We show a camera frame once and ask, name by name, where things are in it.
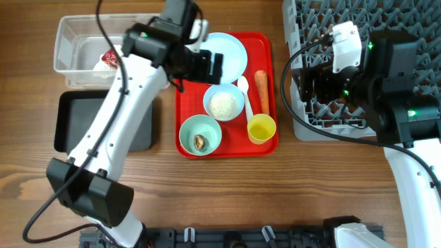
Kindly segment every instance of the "yellow cup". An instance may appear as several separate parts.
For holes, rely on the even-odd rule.
[[[276,133],[276,122],[269,115],[257,114],[249,120],[247,129],[250,141],[262,145]]]

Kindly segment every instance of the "gray dish rack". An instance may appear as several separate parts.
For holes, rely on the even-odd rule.
[[[369,32],[375,30],[407,30],[418,37],[417,75],[414,91],[421,94],[441,94],[441,0],[284,0],[283,23],[285,41],[289,54],[314,42],[333,25],[353,21],[366,46]],[[293,75],[303,66],[313,67],[332,60],[331,48],[320,46],[310,49],[291,65]],[[323,131],[353,138],[373,136],[370,128],[359,130],[345,125],[339,119],[343,103],[338,99],[330,103],[319,103],[317,99],[302,102],[296,84],[291,79],[291,104],[293,110],[307,123]],[[364,126],[364,110],[346,109],[344,115],[353,125]],[[294,132],[303,141],[326,141],[294,120]]]

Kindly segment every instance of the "green led light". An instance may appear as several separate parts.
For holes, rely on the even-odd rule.
[[[416,115],[416,111],[415,111],[415,110],[408,110],[408,111],[407,111],[407,115],[408,115],[409,117],[414,117],[414,116]]]

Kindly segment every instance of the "red food item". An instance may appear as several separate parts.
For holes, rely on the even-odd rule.
[[[114,69],[118,69],[119,62],[116,59],[115,52],[110,49],[108,50],[102,57],[101,60],[106,63],[108,66]]]

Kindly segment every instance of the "wood grain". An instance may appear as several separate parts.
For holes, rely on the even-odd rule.
[[[60,95],[53,69],[61,17],[93,14],[94,0],[0,0],[0,247],[30,247],[21,239],[29,218],[52,194],[45,169]],[[355,215],[384,226],[405,247],[404,221],[393,174],[382,149],[343,142],[302,142],[280,99],[288,59],[282,1],[199,1],[212,32],[259,31],[271,41],[280,145],[264,158],[187,160],[174,148],[174,93],[160,93],[158,140],[130,154],[121,182],[136,190],[132,209],[148,227],[287,227]],[[105,1],[102,13],[160,12],[163,2]],[[31,231],[57,234],[85,223],[53,204]],[[78,234],[35,247],[77,247]]]

